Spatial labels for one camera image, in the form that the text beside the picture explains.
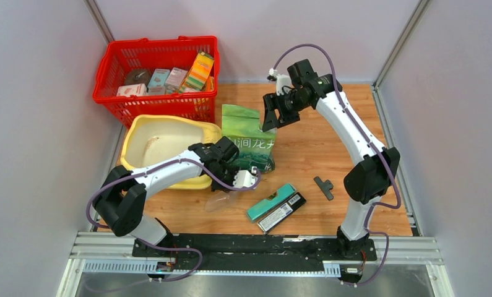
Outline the green cat litter bag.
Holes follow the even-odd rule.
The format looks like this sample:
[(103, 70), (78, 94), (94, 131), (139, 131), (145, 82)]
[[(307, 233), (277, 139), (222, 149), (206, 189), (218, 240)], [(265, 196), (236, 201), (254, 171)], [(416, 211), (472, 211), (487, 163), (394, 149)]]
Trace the green cat litter bag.
[(238, 147), (233, 164), (243, 170), (256, 167), (262, 173), (275, 169), (274, 131), (262, 132), (260, 112), (239, 105), (222, 105), (222, 133)]

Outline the black bag sealing clip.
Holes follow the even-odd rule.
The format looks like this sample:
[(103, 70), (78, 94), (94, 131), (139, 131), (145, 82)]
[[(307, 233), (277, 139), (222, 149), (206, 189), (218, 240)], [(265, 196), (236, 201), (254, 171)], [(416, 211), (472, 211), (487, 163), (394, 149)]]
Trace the black bag sealing clip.
[(332, 201), (334, 199), (334, 195), (332, 193), (334, 185), (330, 180), (322, 180), (319, 176), (315, 176), (314, 182), (317, 184), (328, 201)]

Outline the clear plastic litter scoop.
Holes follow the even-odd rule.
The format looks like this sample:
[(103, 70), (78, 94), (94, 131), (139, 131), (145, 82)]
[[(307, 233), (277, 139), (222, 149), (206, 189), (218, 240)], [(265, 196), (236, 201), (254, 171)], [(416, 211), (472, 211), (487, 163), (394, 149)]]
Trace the clear plastic litter scoop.
[(204, 210), (206, 212), (216, 212), (230, 207), (235, 204), (238, 194), (239, 192), (236, 191), (218, 191), (205, 203)]

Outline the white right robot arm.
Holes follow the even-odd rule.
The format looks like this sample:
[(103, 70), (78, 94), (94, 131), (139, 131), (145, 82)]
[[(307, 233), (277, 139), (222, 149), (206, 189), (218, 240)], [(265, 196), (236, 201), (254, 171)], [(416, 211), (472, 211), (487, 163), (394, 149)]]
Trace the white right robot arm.
[(332, 73), (318, 75), (309, 60), (292, 64), (286, 74), (274, 68), (268, 80), (275, 82), (275, 92), (264, 95), (264, 132), (300, 120), (300, 111), (311, 107), (337, 133), (354, 167), (343, 184), (350, 197), (347, 214), (339, 227), (336, 250), (344, 259), (361, 251), (360, 239), (369, 234), (371, 211), (394, 184), (400, 153), (387, 148), (365, 126), (348, 102), (342, 86)]

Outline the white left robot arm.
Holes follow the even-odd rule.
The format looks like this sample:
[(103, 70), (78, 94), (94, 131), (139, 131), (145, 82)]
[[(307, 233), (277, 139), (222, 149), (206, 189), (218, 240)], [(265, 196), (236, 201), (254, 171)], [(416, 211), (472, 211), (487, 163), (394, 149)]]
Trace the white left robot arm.
[(213, 190), (237, 190), (240, 169), (232, 162), (239, 152), (232, 140), (222, 137), (216, 143), (192, 144), (154, 165), (134, 170), (116, 166), (88, 202), (86, 214), (91, 216), (94, 209), (105, 222), (103, 227), (116, 236), (131, 235), (149, 244), (156, 256), (166, 256), (172, 239), (164, 224), (144, 214), (146, 201), (174, 184), (203, 175), (211, 177)]

